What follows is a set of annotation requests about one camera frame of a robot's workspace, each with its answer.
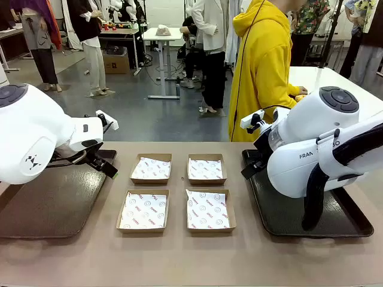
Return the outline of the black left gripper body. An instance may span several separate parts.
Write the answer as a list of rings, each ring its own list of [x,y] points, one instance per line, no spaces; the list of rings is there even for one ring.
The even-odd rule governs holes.
[[[98,151],[103,143],[97,143],[87,147],[84,152],[84,157],[80,160],[80,164],[88,164],[97,171],[104,171],[107,166],[107,161],[102,158]]]

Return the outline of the person's right hand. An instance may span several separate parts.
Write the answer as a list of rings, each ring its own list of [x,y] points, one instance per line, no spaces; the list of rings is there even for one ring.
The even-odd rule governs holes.
[[[307,95],[308,90],[306,88],[304,88],[303,86],[293,86],[290,84],[288,86],[288,93],[289,93],[289,95],[295,97],[295,96],[299,96],[299,95]]]

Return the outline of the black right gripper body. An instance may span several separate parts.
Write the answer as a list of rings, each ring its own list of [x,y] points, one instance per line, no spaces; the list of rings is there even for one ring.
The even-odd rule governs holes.
[[[254,146],[257,149],[255,166],[258,168],[265,168],[270,157],[269,136],[259,136],[254,142]]]

